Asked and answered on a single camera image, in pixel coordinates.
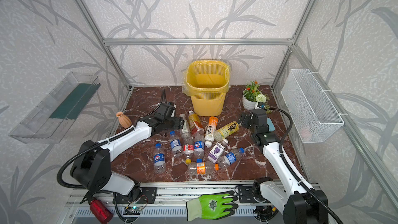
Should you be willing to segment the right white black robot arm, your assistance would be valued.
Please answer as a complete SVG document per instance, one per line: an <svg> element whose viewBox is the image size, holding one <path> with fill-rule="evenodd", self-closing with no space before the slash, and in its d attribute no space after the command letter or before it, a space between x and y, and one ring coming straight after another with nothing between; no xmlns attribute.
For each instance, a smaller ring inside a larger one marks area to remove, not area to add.
<svg viewBox="0 0 398 224"><path fill-rule="evenodd" d="M292 117L279 108L289 119L289 126L278 138L268 126L268 110L260 107L243 112L238 124L251 131L251 139L262 150L265 158L277 173L283 188L273 181L258 182L257 192L269 201L283 215L286 224L328 224L332 219L341 224L342 220L331 210L328 198L322 190L316 190L297 170L284 150L284 141L293 126Z"/></svg>

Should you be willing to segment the grape label white cap bottle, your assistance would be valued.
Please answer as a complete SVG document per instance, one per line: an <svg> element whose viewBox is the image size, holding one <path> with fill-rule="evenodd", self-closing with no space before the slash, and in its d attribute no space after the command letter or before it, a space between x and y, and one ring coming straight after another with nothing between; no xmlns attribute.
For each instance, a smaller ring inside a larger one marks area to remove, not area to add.
<svg viewBox="0 0 398 224"><path fill-rule="evenodd" d="M222 139L221 141L215 142L215 144L211 147L205 161L210 161L212 163L217 163L219 158L224 155L224 151L228 145L227 139Z"/></svg>

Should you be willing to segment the yellow red label bottle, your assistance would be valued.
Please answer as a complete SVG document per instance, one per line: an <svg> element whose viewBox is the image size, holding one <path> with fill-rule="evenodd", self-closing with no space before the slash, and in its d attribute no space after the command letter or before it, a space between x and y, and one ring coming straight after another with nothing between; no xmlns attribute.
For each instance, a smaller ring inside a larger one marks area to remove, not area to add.
<svg viewBox="0 0 398 224"><path fill-rule="evenodd" d="M192 136L204 134L202 123L194 111L189 111L188 122Z"/></svg>

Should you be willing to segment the clear bottle pale label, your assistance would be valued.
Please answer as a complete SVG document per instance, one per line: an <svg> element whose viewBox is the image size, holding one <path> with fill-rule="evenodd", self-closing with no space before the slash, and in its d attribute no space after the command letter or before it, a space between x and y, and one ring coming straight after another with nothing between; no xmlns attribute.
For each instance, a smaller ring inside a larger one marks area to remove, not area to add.
<svg viewBox="0 0 398 224"><path fill-rule="evenodd" d="M185 114L180 114L179 116L183 118L183 127L180 130L181 137L183 139L188 139L191 136L191 132L190 132L188 121L186 119L186 115Z"/></svg>

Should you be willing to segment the yellow label tea bottle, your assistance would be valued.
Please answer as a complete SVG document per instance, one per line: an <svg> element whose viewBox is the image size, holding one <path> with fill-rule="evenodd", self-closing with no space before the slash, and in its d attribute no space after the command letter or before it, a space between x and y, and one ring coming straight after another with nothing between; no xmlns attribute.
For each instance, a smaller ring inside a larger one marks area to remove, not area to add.
<svg viewBox="0 0 398 224"><path fill-rule="evenodd" d="M219 128L214 133L215 140L221 141L222 139L226 139L228 136L234 134L239 130L239 124L236 121L230 122L229 124Z"/></svg>

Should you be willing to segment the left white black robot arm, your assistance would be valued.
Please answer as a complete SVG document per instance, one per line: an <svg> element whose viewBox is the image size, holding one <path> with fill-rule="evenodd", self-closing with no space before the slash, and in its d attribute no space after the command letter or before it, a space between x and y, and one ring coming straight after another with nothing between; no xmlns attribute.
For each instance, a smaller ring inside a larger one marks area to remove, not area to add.
<svg viewBox="0 0 398 224"><path fill-rule="evenodd" d="M135 201L141 195L139 182L113 172L111 162L155 134L182 127L183 120L176 115L175 104L160 103L153 113L140 118L135 126L99 142L84 142L79 153L60 167L57 182L65 188L87 189L91 194L114 192Z"/></svg>

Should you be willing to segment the orange cap white bottle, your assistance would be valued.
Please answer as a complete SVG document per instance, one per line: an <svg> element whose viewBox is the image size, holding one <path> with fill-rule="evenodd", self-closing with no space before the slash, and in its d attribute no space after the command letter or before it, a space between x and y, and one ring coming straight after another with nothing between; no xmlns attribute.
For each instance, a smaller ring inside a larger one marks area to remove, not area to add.
<svg viewBox="0 0 398 224"><path fill-rule="evenodd" d="M205 146L211 147L212 143L215 141L215 131L217 129L218 118L211 116L209 117L209 122L205 130Z"/></svg>

